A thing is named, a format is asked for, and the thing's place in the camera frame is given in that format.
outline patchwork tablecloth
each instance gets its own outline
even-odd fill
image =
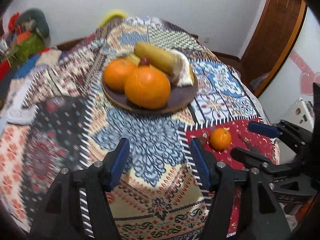
[[[143,116],[105,98],[101,71],[117,55],[132,52],[137,41],[188,57],[199,84],[188,107]],[[187,32],[158,18],[116,19],[97,29],[59,64],[34,77],[24,107],[34,104],[38,112],[30,127],[7,125],[0,144],[2,199],[26,230],[62,166],[85,169],[114,150],[121,137],[128,138],[131,152],[119,186],[107,198],[123,239],[197,238],[214,193],[203,188],[190,155],[193,137],[206,137],[215,127],[228,129],[232,144],[227,150],[206,148],[236,169],[243,165],[230,157],[235,146],[278,161],[274,140],[247,130],[249,120],[267,120],[238,72]],[[236,232],[240,195],[236,189],[228,236]],[[80,197],[84,228],[93,236],[85,189]]]

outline orange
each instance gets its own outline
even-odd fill
[[[104,70],[104,81],[111,90],[123,92],[125,81],[136,68],[137,66],[128,59],[114,59]]]
[[[211,146],[221,152],[228,148],[231,143],[231,134],[223,128],[214,129],[210,135]]]
[[[156,68],[140,66],[135,69],[124,85],[124,93],[134,104],[146,109],[163,107],[170,96],[171,87],[167,76]]]

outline door frame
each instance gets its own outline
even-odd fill
[[[266,16],[266,12],[268,10],[269,3],[270,3],[270,0],[266,0],[265,6],[263,8],[263,11],[262,11],[262,14],[260,17],[260,20],[259,20],[257,27],[252,35],[252,38],[248,44],[248,47],[246,48],[243,56],[241,57],[240,63],[243,62],[243,59],[245,58],[246,54],[249,53],[249,50],[252,47],[256,36],[258,35],[258,32],[259,32],[261,25],[262,25],[262,22]],[[284,47],[283,52],[281,53],[280,57],[278,58],[277,62],[274,64],[271,71],[269,72],[269,75],[265,78],[265,80],[259,85],[257,90],[253,93],[256,97],[259,97],[261,95],[261,93],[267,88],[267,86],[274,79],[274,77],[276,76],[278,71],[281,69],[284,62],[286,61],[287,57],[289,56],[289,54],[290,54],[298,36],[299,36],[300,30],[301,30],[303,22],[304,22],[304,18],[306,16],[306,12],[307,12],[307,5],[304,0],[301,0],[298,18],[297,18],[296,24],[292,30],[291,36],[290,36],[286,46]]]

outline fruit plate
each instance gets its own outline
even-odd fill
[[[168,99],[167,104],[157,110],[148,110],[142,107],[139,107],[133,103],[131,103],[124,93],[117,93],[110,90],[105,81],[103,72],[101,75],[101,84],[102,90],[107,99],[115,104],[116,106],[123,107],[132,112],[141,113],[141,114],[165,114],[170,112],[176,112],[180,109],[185,108],[192,100],[195,98],[197,90],[198,90],[198,81],[196,75],[193,73],[194,84],[193,86],[186,87],[171,87],[170,97]]]

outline metal bolt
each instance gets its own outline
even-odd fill
[[[69,172],[68,168],[62,168],[61,173],[62,174],[67,174]]]
[[[252,169],[251,169],[251,172],[252,172],[253,174],[258,174],[258,173],[259,173],[259,170],[258,170],[257,168],[252,168]]]
[[[224,168],[226,166],[226,164],[224,162],[222,162],[222,161],[219,161],[219,162],[217,162],[217,166],[219,168]]]
[[[273,190],[273,189],[275,188],[275,184],[269,183],[269,188],[270,188],[271,190]]]
[[[97,168],[101,167],[102,165],[103,165],[102,161],[97,161],[97,162],[94,163],[94,166],[97,167]]]

